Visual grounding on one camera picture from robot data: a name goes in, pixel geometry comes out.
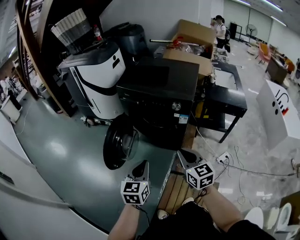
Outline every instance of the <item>gray lid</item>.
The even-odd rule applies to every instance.
[[[57,67],[58,69],[83,66],[83,65],[98,65],[109,60],[119,47],[115,42],[105,42],[96,49],[84,52],[77,55],[70,55]]]

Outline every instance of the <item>shoe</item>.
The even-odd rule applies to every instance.
[[[162,220],[162,219],[165,219],[169,216],[169,213],[167,213],[166,211],[164,210],[158,210],[157,211],[157,217],[158,219]]]
[[[182,206],[186,203],[193,202],[193,201],[194,199],[192,197],[188,197],[186,200],[183,201]]]

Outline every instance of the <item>black and white cube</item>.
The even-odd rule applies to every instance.
[[[214,183],[215,170],[210,162],[187,169],[187,182],[200,190]]]
[[[121,195],[125,204],[143,205],[150,194],[148,182],[122,181]]]

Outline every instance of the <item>bottle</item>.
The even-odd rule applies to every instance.
[[[95,34],[95,37],[96,37],[97,41],[102,40],[101,34],[100,34],[100,29],[96,24],[94,24],[94,34]]]

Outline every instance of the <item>open cardboard box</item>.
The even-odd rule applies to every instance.
[[[202,84],[205,76],[209,76],[212,72],[211,58],[213,53],[213,43],[215,40],[215,32],[213,29],[204,27],[195,22],[189,22],[180,19],[178,31],[172,41],[177,37],[183,37],[182,42],[195,43],[205,45],[208,50],[207,57],[204,58],[192,53],[182,52],[175,49],[167,49],[164,53],[164,58],[192,62],[199,64],[198,84]]]

